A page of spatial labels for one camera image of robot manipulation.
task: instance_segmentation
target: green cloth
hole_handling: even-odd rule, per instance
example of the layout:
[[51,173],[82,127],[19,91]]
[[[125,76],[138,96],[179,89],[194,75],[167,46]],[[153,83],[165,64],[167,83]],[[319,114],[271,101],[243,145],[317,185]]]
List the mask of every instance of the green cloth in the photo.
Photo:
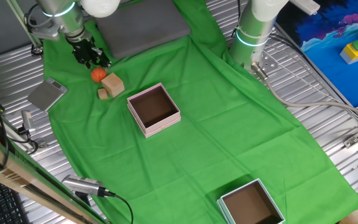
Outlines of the green cloth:
[[[109,72],[125,85],[114,99],[98,99],[102,85],[65,40],[45,42],[45,77],[68,88],[50,121],[75,172],[125,198],[141,224],[224,223],[216,200],[256,178],[287,223],[332,224],[357,209],[358,195],[310,133],[230,57],[205,2],[175,4],[191,34],[113,60]],[[146,139],[127,98],[160,82],[181,121]],[[120,200],[94,199],[110,221],[129,223]]]

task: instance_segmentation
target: open box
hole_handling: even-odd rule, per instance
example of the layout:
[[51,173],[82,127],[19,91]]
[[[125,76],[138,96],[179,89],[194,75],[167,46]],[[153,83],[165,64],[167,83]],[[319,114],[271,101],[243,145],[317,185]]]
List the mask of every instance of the open box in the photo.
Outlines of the open box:
[[180,121],[180,110],[161,83],[127,100],[129,111],[147,138]]
[[217,201],[228,224],[279,224],[285,221],[260,179],[256,179]]

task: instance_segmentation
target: metal grating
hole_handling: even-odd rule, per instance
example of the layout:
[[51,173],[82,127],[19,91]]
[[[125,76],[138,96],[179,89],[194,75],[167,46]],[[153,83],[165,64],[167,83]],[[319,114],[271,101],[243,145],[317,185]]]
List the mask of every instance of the metal grating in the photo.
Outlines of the metal grating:
[[[246,0],[241,0],[242,9],[246,4]],[[237,0],[207,0],[206,5],[230,45],[231,34],[238,20]],[[268,76],[273,88],[284,100],[311,103],[335,99],[343,102],[340,100],[341,94],[331,88],[332,84],[328,79],[310,69],[293,49],[270,39],[265,52],[280,64],[275,70],[268,72]],[[333,106],[287,109],[302,122],[358,193],[358,144],[349,149],[343,144],[358,132],[356,119],[346,110]]]
[[[0,56],[0,104],[5,107],[4,116],[15,127],[22,125],[21,110],[30,110],[37,127],[32,136],[35,141],[46,141],[48,148],[39,149],[32,158],[59,181],[68,174],[75,174],[53,135],[48,114],[27,101],[30,94],[44,80],[44,62],[41,57],[31,56],[31,46],[23,47]],[[33,224],[72,223],[65,217],[35,201],[20,195],[22,206]],[[106,218],[92,198],[92,208]]]
[[[207,6],[230,44],[231,33],[238,20],[237,1],[207,0]],[[266,52],[296,74],[293,75],[281,66],[268,73],[274,89],[281,97],[298,103],[328,101],[331,98],[339,100],[340,93],[330,88],[325,77],[312,72],[307,66],[305,68],[304,62],[299,62],[301,58],[292,49],[274,40],[269,40],[268,44],[272,47],[267,47]],[[37,127],[37,134],[33,138],[48,144],[47,149],[35,153],[33,158],[61,181],[66,175],[75,174],[74,170],[53,135],[48,114],[26,100],[27,95],[43,79],[43,61],[40,57],[31,56],[30,46],[0,56],[0,103],[6,108],[4,116],[15,127],[19,127],[22,123],[21,110],[31,110]],[[343,145],[343,141],[358,132],[358,122],[347,111],[331,106],[288,110],[309,130],[358,192],[358,144],[349,149]],[[21,195],[21,199],[29,221],[33,224],[72,223],[25,196]],[[92,208],[106,218],[92,199],[90,202]]]

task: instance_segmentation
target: toy blocks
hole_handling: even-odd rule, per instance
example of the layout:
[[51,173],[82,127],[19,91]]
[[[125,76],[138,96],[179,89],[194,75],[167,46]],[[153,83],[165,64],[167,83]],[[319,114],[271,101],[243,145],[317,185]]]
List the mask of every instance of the toy blocks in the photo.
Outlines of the toy blocks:
[[358,40],[353,43],[347,44],[346,47],[340,53],[340,56],[348,64],[358,62]]
[[105,88],[98,89],[98,95],[100,100],[105,100],[109,98],[107,95],[107,90]]
[[124,82],[114,73],[102,79],[102,85],[112,97],[116,97],[125,90]]

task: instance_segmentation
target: gray pad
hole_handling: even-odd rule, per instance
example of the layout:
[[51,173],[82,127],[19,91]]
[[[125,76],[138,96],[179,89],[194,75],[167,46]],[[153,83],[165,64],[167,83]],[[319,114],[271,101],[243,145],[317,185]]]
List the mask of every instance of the gray pad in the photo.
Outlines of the gray pad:
[[172,0],[142,0],[96,18],[114,58],[120,59],[186,36],[190,27]]

